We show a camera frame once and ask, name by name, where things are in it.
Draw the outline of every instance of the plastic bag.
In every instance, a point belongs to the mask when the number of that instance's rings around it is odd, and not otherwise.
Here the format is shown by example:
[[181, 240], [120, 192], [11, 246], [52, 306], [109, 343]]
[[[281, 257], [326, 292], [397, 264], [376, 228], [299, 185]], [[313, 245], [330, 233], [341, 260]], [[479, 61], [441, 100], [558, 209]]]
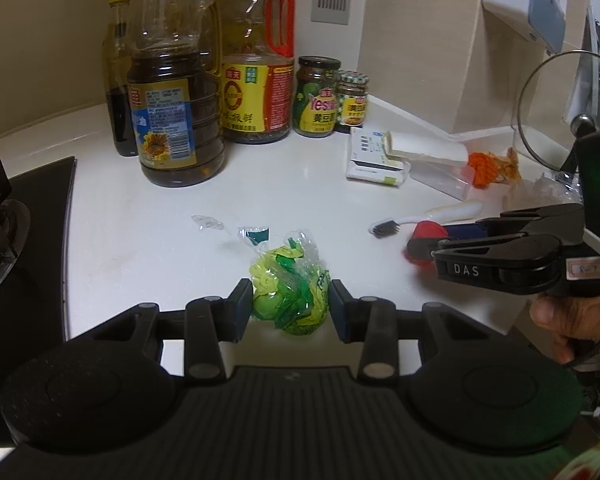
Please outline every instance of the plastic bag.
[[564, 172], [546, 171], [535, 182], [517, 182], [503, 197], [505, 211], [545, 205], [582, 203], [578, 177]]
[[277, 329], [291, 335], [313, 333], [329, 313], [330, 276], [311, 237], [307, 232], [293, 232], [286, 236], [284, 246], [268, 250], [265, 228], [243, 228], [239, 233], [258, 252], [249, 268], [253, 315], [273, 321]]

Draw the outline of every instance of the candy wrapper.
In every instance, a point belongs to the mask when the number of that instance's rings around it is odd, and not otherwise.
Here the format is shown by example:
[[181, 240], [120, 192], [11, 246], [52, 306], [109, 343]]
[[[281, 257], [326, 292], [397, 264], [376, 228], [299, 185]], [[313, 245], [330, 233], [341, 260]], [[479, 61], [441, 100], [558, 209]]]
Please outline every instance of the candy wrapper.
[[329, 313], [330, 276], [309, 234], [290, 233], [286, 244], [273, 250], [266, 228], [241, 228], [238, 234], [258, 253], [249, 268], [253, 315], [291, 335], [313, 333]]

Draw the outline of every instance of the white label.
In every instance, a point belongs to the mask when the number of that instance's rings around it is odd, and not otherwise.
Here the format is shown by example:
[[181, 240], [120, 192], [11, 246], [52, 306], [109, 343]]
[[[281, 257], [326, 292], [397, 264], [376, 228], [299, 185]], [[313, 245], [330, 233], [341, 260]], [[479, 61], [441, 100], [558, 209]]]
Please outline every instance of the white label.
[[567, 280], [600, 280], [600, 256], [567, 258]]

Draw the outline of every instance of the jar lid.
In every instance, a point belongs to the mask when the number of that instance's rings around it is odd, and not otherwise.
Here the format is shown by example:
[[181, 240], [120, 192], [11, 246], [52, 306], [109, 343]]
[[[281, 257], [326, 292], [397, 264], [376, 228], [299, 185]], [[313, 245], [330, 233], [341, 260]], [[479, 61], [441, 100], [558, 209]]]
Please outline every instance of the jar lid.
[[313, 68], [323, 68], [325, 70], [337, 70], [342, 64], [339, 60], [333, 57], [322, 56], [300, 56], [298, 63], [302, 66], [311, 66]]
[[339, 70], [338, 75], [343, 83], [353, 83], [357, 85], [366, 85], [369, 82], [369, 76], [362, 72], [354, 72], [353, 70]]

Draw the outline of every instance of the bottle handle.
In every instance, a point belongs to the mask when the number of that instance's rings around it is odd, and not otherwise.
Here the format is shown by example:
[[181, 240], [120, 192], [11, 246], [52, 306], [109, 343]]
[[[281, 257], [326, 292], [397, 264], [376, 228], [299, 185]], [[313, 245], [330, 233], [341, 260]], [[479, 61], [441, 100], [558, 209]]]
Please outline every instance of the bottle handle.
[[220, 12], [218, 11], [218, 4], [213, 2], [208, 6], [208, 11], [211, 13], [211, 21], [214, 24], [214, 63], [211, 70], [208, 72], [216, 77], [220, 77], [222, 74], [222, 23], [220, 22]]
[[[282, 30], [282, 12], [286, 2], [286, 30], [285, 37], [283, 37]], [[267, 46], [276, 54], [283, 57], [294, 56], [294, 17], [296, 13], [296, 0], [280, 0], [279, 4], [279, 23], [280, 23], [280, 44], [274, 44], [272, 38], [273, 30], [273, 0], [266, 0], [264, 6], [264, 19], [265, 19], [265, 38]]]

